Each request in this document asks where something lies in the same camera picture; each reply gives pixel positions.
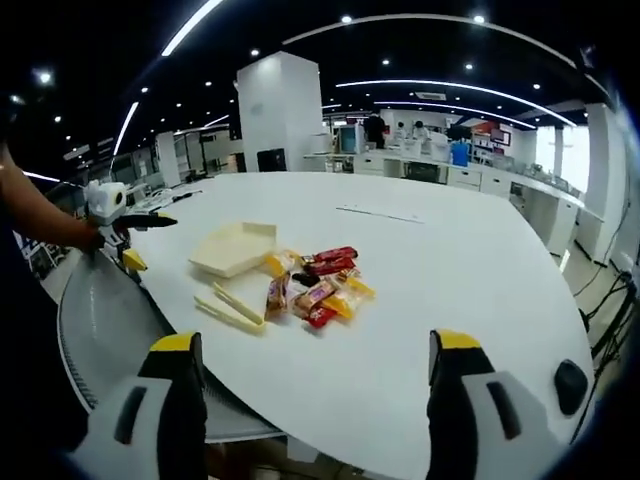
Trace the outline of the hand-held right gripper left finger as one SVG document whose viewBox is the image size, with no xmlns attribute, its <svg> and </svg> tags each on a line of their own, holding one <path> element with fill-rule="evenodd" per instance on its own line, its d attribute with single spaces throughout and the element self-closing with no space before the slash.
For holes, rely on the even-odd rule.
<svg viewBox="0 0 640 480">
<path fill-rule="evenodd" d="M 68 454 L 81 479 L 206 479 L 201 335 L 157 340 L 88 417 Z"/>
</svg>

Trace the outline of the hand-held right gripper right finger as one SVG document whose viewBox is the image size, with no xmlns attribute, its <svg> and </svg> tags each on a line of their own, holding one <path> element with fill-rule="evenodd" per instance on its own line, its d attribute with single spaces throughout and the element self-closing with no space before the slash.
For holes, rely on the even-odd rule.
<svg viewBox="0 0 640 480">
<path fill-rule="evenodd" d="M 541 479 L 566 446 L 545 406 L 472 336 L 430 332 L 429 479 Z"/>
</svg>

